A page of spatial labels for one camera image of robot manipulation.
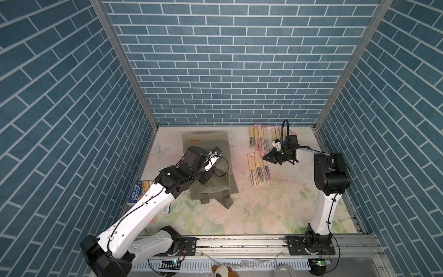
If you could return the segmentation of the brown folding fan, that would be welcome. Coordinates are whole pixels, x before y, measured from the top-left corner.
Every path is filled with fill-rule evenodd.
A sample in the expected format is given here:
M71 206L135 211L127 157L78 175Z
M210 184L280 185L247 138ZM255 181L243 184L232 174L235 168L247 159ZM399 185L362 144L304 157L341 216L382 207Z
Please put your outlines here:
M257 127L257 149L258 150L265 150L263 128L260 126Z

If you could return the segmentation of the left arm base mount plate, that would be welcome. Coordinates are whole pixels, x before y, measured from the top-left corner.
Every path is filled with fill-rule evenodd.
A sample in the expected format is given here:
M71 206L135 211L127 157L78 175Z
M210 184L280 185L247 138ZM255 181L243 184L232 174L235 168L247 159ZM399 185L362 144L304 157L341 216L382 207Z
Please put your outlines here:
M197 238L196 237L182 237L180 241L174 240L170 249L165 252L156 255L156 257L166 257L166 256L195 256L197 248Z

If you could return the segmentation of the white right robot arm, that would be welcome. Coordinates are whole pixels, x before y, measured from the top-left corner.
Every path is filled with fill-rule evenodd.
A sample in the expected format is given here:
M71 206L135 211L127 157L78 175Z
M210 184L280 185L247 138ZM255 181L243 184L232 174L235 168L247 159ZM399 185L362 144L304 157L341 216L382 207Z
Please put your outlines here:
M287 235L283 241L290 255L334 255L332 220L338 202L350 185L350 174L341 153L329 153L300 145L296 135L272 142L272 150L263 161L282 165L306 163L313 169L317 203L313 219L304 235Z

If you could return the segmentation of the olive green canvas tote bag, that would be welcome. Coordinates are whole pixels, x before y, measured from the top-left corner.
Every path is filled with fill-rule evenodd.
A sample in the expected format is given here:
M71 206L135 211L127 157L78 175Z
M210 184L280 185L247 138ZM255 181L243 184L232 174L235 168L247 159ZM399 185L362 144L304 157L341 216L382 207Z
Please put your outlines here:
M233 205L232 194L238 193L238 187L233 173L233 162L227 132L196 132L182 136L183 149L191 146L203 148L206 152L219 147L222 151L217 160L215 169L205 174L190 187L192 200L199 200L201 204L208 204L216 200L224 208L229 209Z

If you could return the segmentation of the black patterned bamboo folding fan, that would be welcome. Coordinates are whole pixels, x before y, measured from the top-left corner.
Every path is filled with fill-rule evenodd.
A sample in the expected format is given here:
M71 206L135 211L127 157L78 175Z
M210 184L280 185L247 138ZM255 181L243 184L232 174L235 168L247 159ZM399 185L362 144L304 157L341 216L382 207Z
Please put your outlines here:
M250 126L248 130L248 142L249 149L255 150L255 135L254 135L254 127Z

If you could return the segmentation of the purple folding fan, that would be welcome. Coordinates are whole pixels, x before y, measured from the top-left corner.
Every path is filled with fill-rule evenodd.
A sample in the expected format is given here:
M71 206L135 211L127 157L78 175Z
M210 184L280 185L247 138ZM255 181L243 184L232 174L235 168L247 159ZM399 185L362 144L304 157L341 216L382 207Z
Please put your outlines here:
M275 136L276 136L276 139L282 141L282 134L281 134L281 129L280 128L276 128L275 129Z

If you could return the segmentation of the second-row bamboo folding fan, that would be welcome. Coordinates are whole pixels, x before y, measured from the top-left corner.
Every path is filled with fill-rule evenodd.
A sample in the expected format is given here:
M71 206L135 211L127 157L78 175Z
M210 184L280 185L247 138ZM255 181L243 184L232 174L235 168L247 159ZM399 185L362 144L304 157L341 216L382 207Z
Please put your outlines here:
M263 166L262 163L260 162L260 157L257 152L254 153L254 162L256 165L258 183L260 184L266 183L266 177L263 171Z

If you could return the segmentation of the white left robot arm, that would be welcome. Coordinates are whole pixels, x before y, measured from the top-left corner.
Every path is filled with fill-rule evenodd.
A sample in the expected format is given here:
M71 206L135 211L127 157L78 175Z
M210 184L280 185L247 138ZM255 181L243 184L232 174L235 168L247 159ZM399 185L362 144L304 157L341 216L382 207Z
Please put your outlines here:
M175 253L181 236L170 226L142 240L137 236L157 214L188 190L196 177L209 173L221 151L189 147L176 165L161 169L141 199L108 229L86 236L80 246L97 277L125 277L132 266L158 254Z

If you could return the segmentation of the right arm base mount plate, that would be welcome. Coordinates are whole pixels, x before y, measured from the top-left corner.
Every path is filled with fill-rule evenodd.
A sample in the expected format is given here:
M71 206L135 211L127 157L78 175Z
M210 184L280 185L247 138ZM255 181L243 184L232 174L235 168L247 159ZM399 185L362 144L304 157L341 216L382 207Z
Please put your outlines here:
M336 254L331 235L314 237L288 235L283 238L283 241L287 244L291 256L318 256L321 254L332 256Z

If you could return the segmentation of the pink folding fan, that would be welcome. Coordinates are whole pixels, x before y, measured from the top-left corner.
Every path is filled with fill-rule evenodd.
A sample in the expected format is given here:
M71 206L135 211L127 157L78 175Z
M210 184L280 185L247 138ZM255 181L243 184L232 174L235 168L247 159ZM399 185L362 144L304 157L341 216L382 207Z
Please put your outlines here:
M260 133L257 126L253 127L253 133L254 133L254 148L255 150L259 151L261 150L261 142L260 142Z

